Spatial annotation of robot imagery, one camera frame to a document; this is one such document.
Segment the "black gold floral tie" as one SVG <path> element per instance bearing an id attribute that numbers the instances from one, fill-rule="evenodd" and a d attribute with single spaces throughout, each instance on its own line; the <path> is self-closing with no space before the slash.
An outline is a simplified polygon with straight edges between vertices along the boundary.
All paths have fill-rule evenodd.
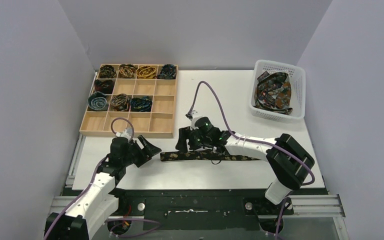
<path id="1" fill-rule="evenodd" d="M 244 156 L 244 155 L 231 155 L 228 153 L 217 153 L 211 150 L 195 150 L 195 151 L 166 151 L 159 154 L 161 162 L 170 161 L 192 161 L 192 160 L 205 160 L 205 161 L 259 161 L 258 158 Z"/>

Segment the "wooden compartment tray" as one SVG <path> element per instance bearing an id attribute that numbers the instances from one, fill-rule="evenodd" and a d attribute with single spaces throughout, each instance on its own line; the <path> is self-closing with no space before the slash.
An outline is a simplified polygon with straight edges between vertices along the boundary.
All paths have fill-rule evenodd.
<path id="1" fill-rule="evenodd" d="M 111 137 L 132 124 L 136 136 L 172 138 L 178 78 L 176 64 L 101 64 L 79 132 Z"/>

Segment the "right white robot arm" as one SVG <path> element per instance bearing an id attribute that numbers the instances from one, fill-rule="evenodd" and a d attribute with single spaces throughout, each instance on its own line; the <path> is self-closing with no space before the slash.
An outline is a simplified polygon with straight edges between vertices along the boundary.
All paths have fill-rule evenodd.
<path id="1" fill-rule="evenodd" d="M 179 129 L 175 148 L 180 152 L 206 149 L 267 161 L 276 178 L 264 197 L 274 205 L 280 204 L 292 191 L 315 181 L 312 172 L 315 160 L 287 133 L 275 138 L 240 135 L 229 128 L 220 130 L 208 117 L 200 116 L 193 118 L 190 126 Z"/>

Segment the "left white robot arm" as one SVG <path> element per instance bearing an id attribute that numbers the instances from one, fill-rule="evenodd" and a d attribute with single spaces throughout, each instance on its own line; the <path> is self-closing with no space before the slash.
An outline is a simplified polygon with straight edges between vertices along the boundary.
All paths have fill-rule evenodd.
<path id="1" fill-rule="evenodd" d="M 111 192 L 130 165 L 141 167 L 162 150 L 142 135 L 138 141 L 120 133 L 112 139 L 109 153 L 98 162 L 87 187 L 60 213 L 53 212 L 45 223 L 45 240 L 90 240 L 111 214 L 121 215 L 128 201 Z"/>

